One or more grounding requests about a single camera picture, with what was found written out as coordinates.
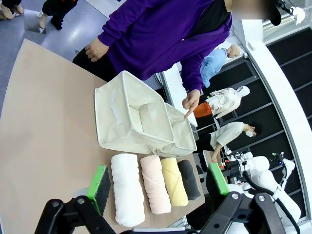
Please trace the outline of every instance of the purple sleeve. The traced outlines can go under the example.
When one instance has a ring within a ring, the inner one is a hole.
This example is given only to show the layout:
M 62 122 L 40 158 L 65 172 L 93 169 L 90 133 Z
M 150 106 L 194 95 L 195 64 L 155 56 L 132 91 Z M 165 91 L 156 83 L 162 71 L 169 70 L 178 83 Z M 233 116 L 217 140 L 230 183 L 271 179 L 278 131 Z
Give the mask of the purple sleeve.
M 183 87 L 186 91 L 192 91 L 194 89 L 201 91 L 203 87 L 203 81 L 200 78 L 200 66 L 205 58 L 205 55 L 208 55 L 211 51 L 212 49 L 206 50 L 205 52 L 197 53 L 181 61 L 181 77 Z
M 165 0 L 126 0 L 110 19 L 103 25 L 104 32 L 97 38 L 105 45 L 111 46 L 115 40 L 126 32 L 127 28 L 136 21 L 146 8 L 152 8 Z

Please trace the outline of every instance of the purple jacket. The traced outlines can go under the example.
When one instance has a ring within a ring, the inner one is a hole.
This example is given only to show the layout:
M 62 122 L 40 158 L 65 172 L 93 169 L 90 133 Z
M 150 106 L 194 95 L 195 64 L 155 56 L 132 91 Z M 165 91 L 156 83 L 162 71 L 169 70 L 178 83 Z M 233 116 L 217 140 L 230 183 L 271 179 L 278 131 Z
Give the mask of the purple jacket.
M 216 31 L 187 37 L 214 0 L 126 0 L 110 15 L 98 39 L 109 46 L 117 73 L 127 70 L 140 80 L 182 64 L 186 90 L 202 88 L 205 56 L 230 34 L 232 17 Z

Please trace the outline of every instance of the screw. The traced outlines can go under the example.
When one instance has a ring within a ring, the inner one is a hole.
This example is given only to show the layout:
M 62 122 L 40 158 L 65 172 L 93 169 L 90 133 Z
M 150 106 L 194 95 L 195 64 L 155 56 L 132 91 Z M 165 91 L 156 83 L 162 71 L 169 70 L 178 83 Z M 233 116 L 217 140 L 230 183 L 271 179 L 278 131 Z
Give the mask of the screw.
M 59 203 L 58 203 L 57 201 L 55 201 L 55 202 L 52 203 L 52 206 L 53 206 L 53 207 L 56 207 L 56 206 L 58 206 L 58 205 L 59 205 Z
M 238 195 L 237 194 L 232 194 L 232 198 L 237 200 L 238 199 Z
M 78 203 L 79 203 L 79 204 L 83 204 L 83 203 L 84 203 L 84 199 L 83 199 L 83 198 L 79 198 L 79 199 L 78 199 Z
M 264 201 L 264 200 L 265 200 L 264 196 L 259 196 L 258 199 L 259 199 L 260 201 Z

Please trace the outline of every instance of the towel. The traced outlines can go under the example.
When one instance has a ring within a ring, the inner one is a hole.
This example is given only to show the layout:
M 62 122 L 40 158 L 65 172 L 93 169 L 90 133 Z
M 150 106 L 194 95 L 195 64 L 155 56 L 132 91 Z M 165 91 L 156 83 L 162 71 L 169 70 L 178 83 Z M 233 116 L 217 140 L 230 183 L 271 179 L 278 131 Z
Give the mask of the towel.
M 116 222 L 125 227 L 134 227 L 144 222 L 144 195 L 139 182 L 137 156 L 133 154 L 113 156 L 112 175 Z
M 189 201 L 193 201 L 200 196 L 193 167 L 189 160 L 182 160 L 177 163 L 182 175 L 182 181 Z
M 163 159 L 160 162 L 171 204 L 173 206 L 186 206 L 189 201 L 187 199 L 181 172 L 177 166 L 176 159 L 171 157 Z
M 151 155 L 141 159 L 144 187 L 153 214 L 170 213 L 171 203 L 166 191 L 164 176 L 161 172 L 160 158 Z

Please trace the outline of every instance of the fabric storage bin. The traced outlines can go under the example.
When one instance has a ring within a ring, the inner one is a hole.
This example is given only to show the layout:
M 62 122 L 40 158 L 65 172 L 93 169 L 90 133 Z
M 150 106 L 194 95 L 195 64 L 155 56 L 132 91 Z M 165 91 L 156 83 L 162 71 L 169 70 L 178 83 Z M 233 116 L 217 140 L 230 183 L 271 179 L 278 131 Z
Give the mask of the fabric storage bin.
M 166 103 L 171 127 L 174 133 L 174 143 L 154 151 L 154 154 L 164 157 L 179 157 L 193 153 L 197 147 L 190 122 L 184 119 L 184 114 Z
M 95 114 L 102 148 L 148 154 L 173 143 L 162 97 L 129 72 L 95 89 Z

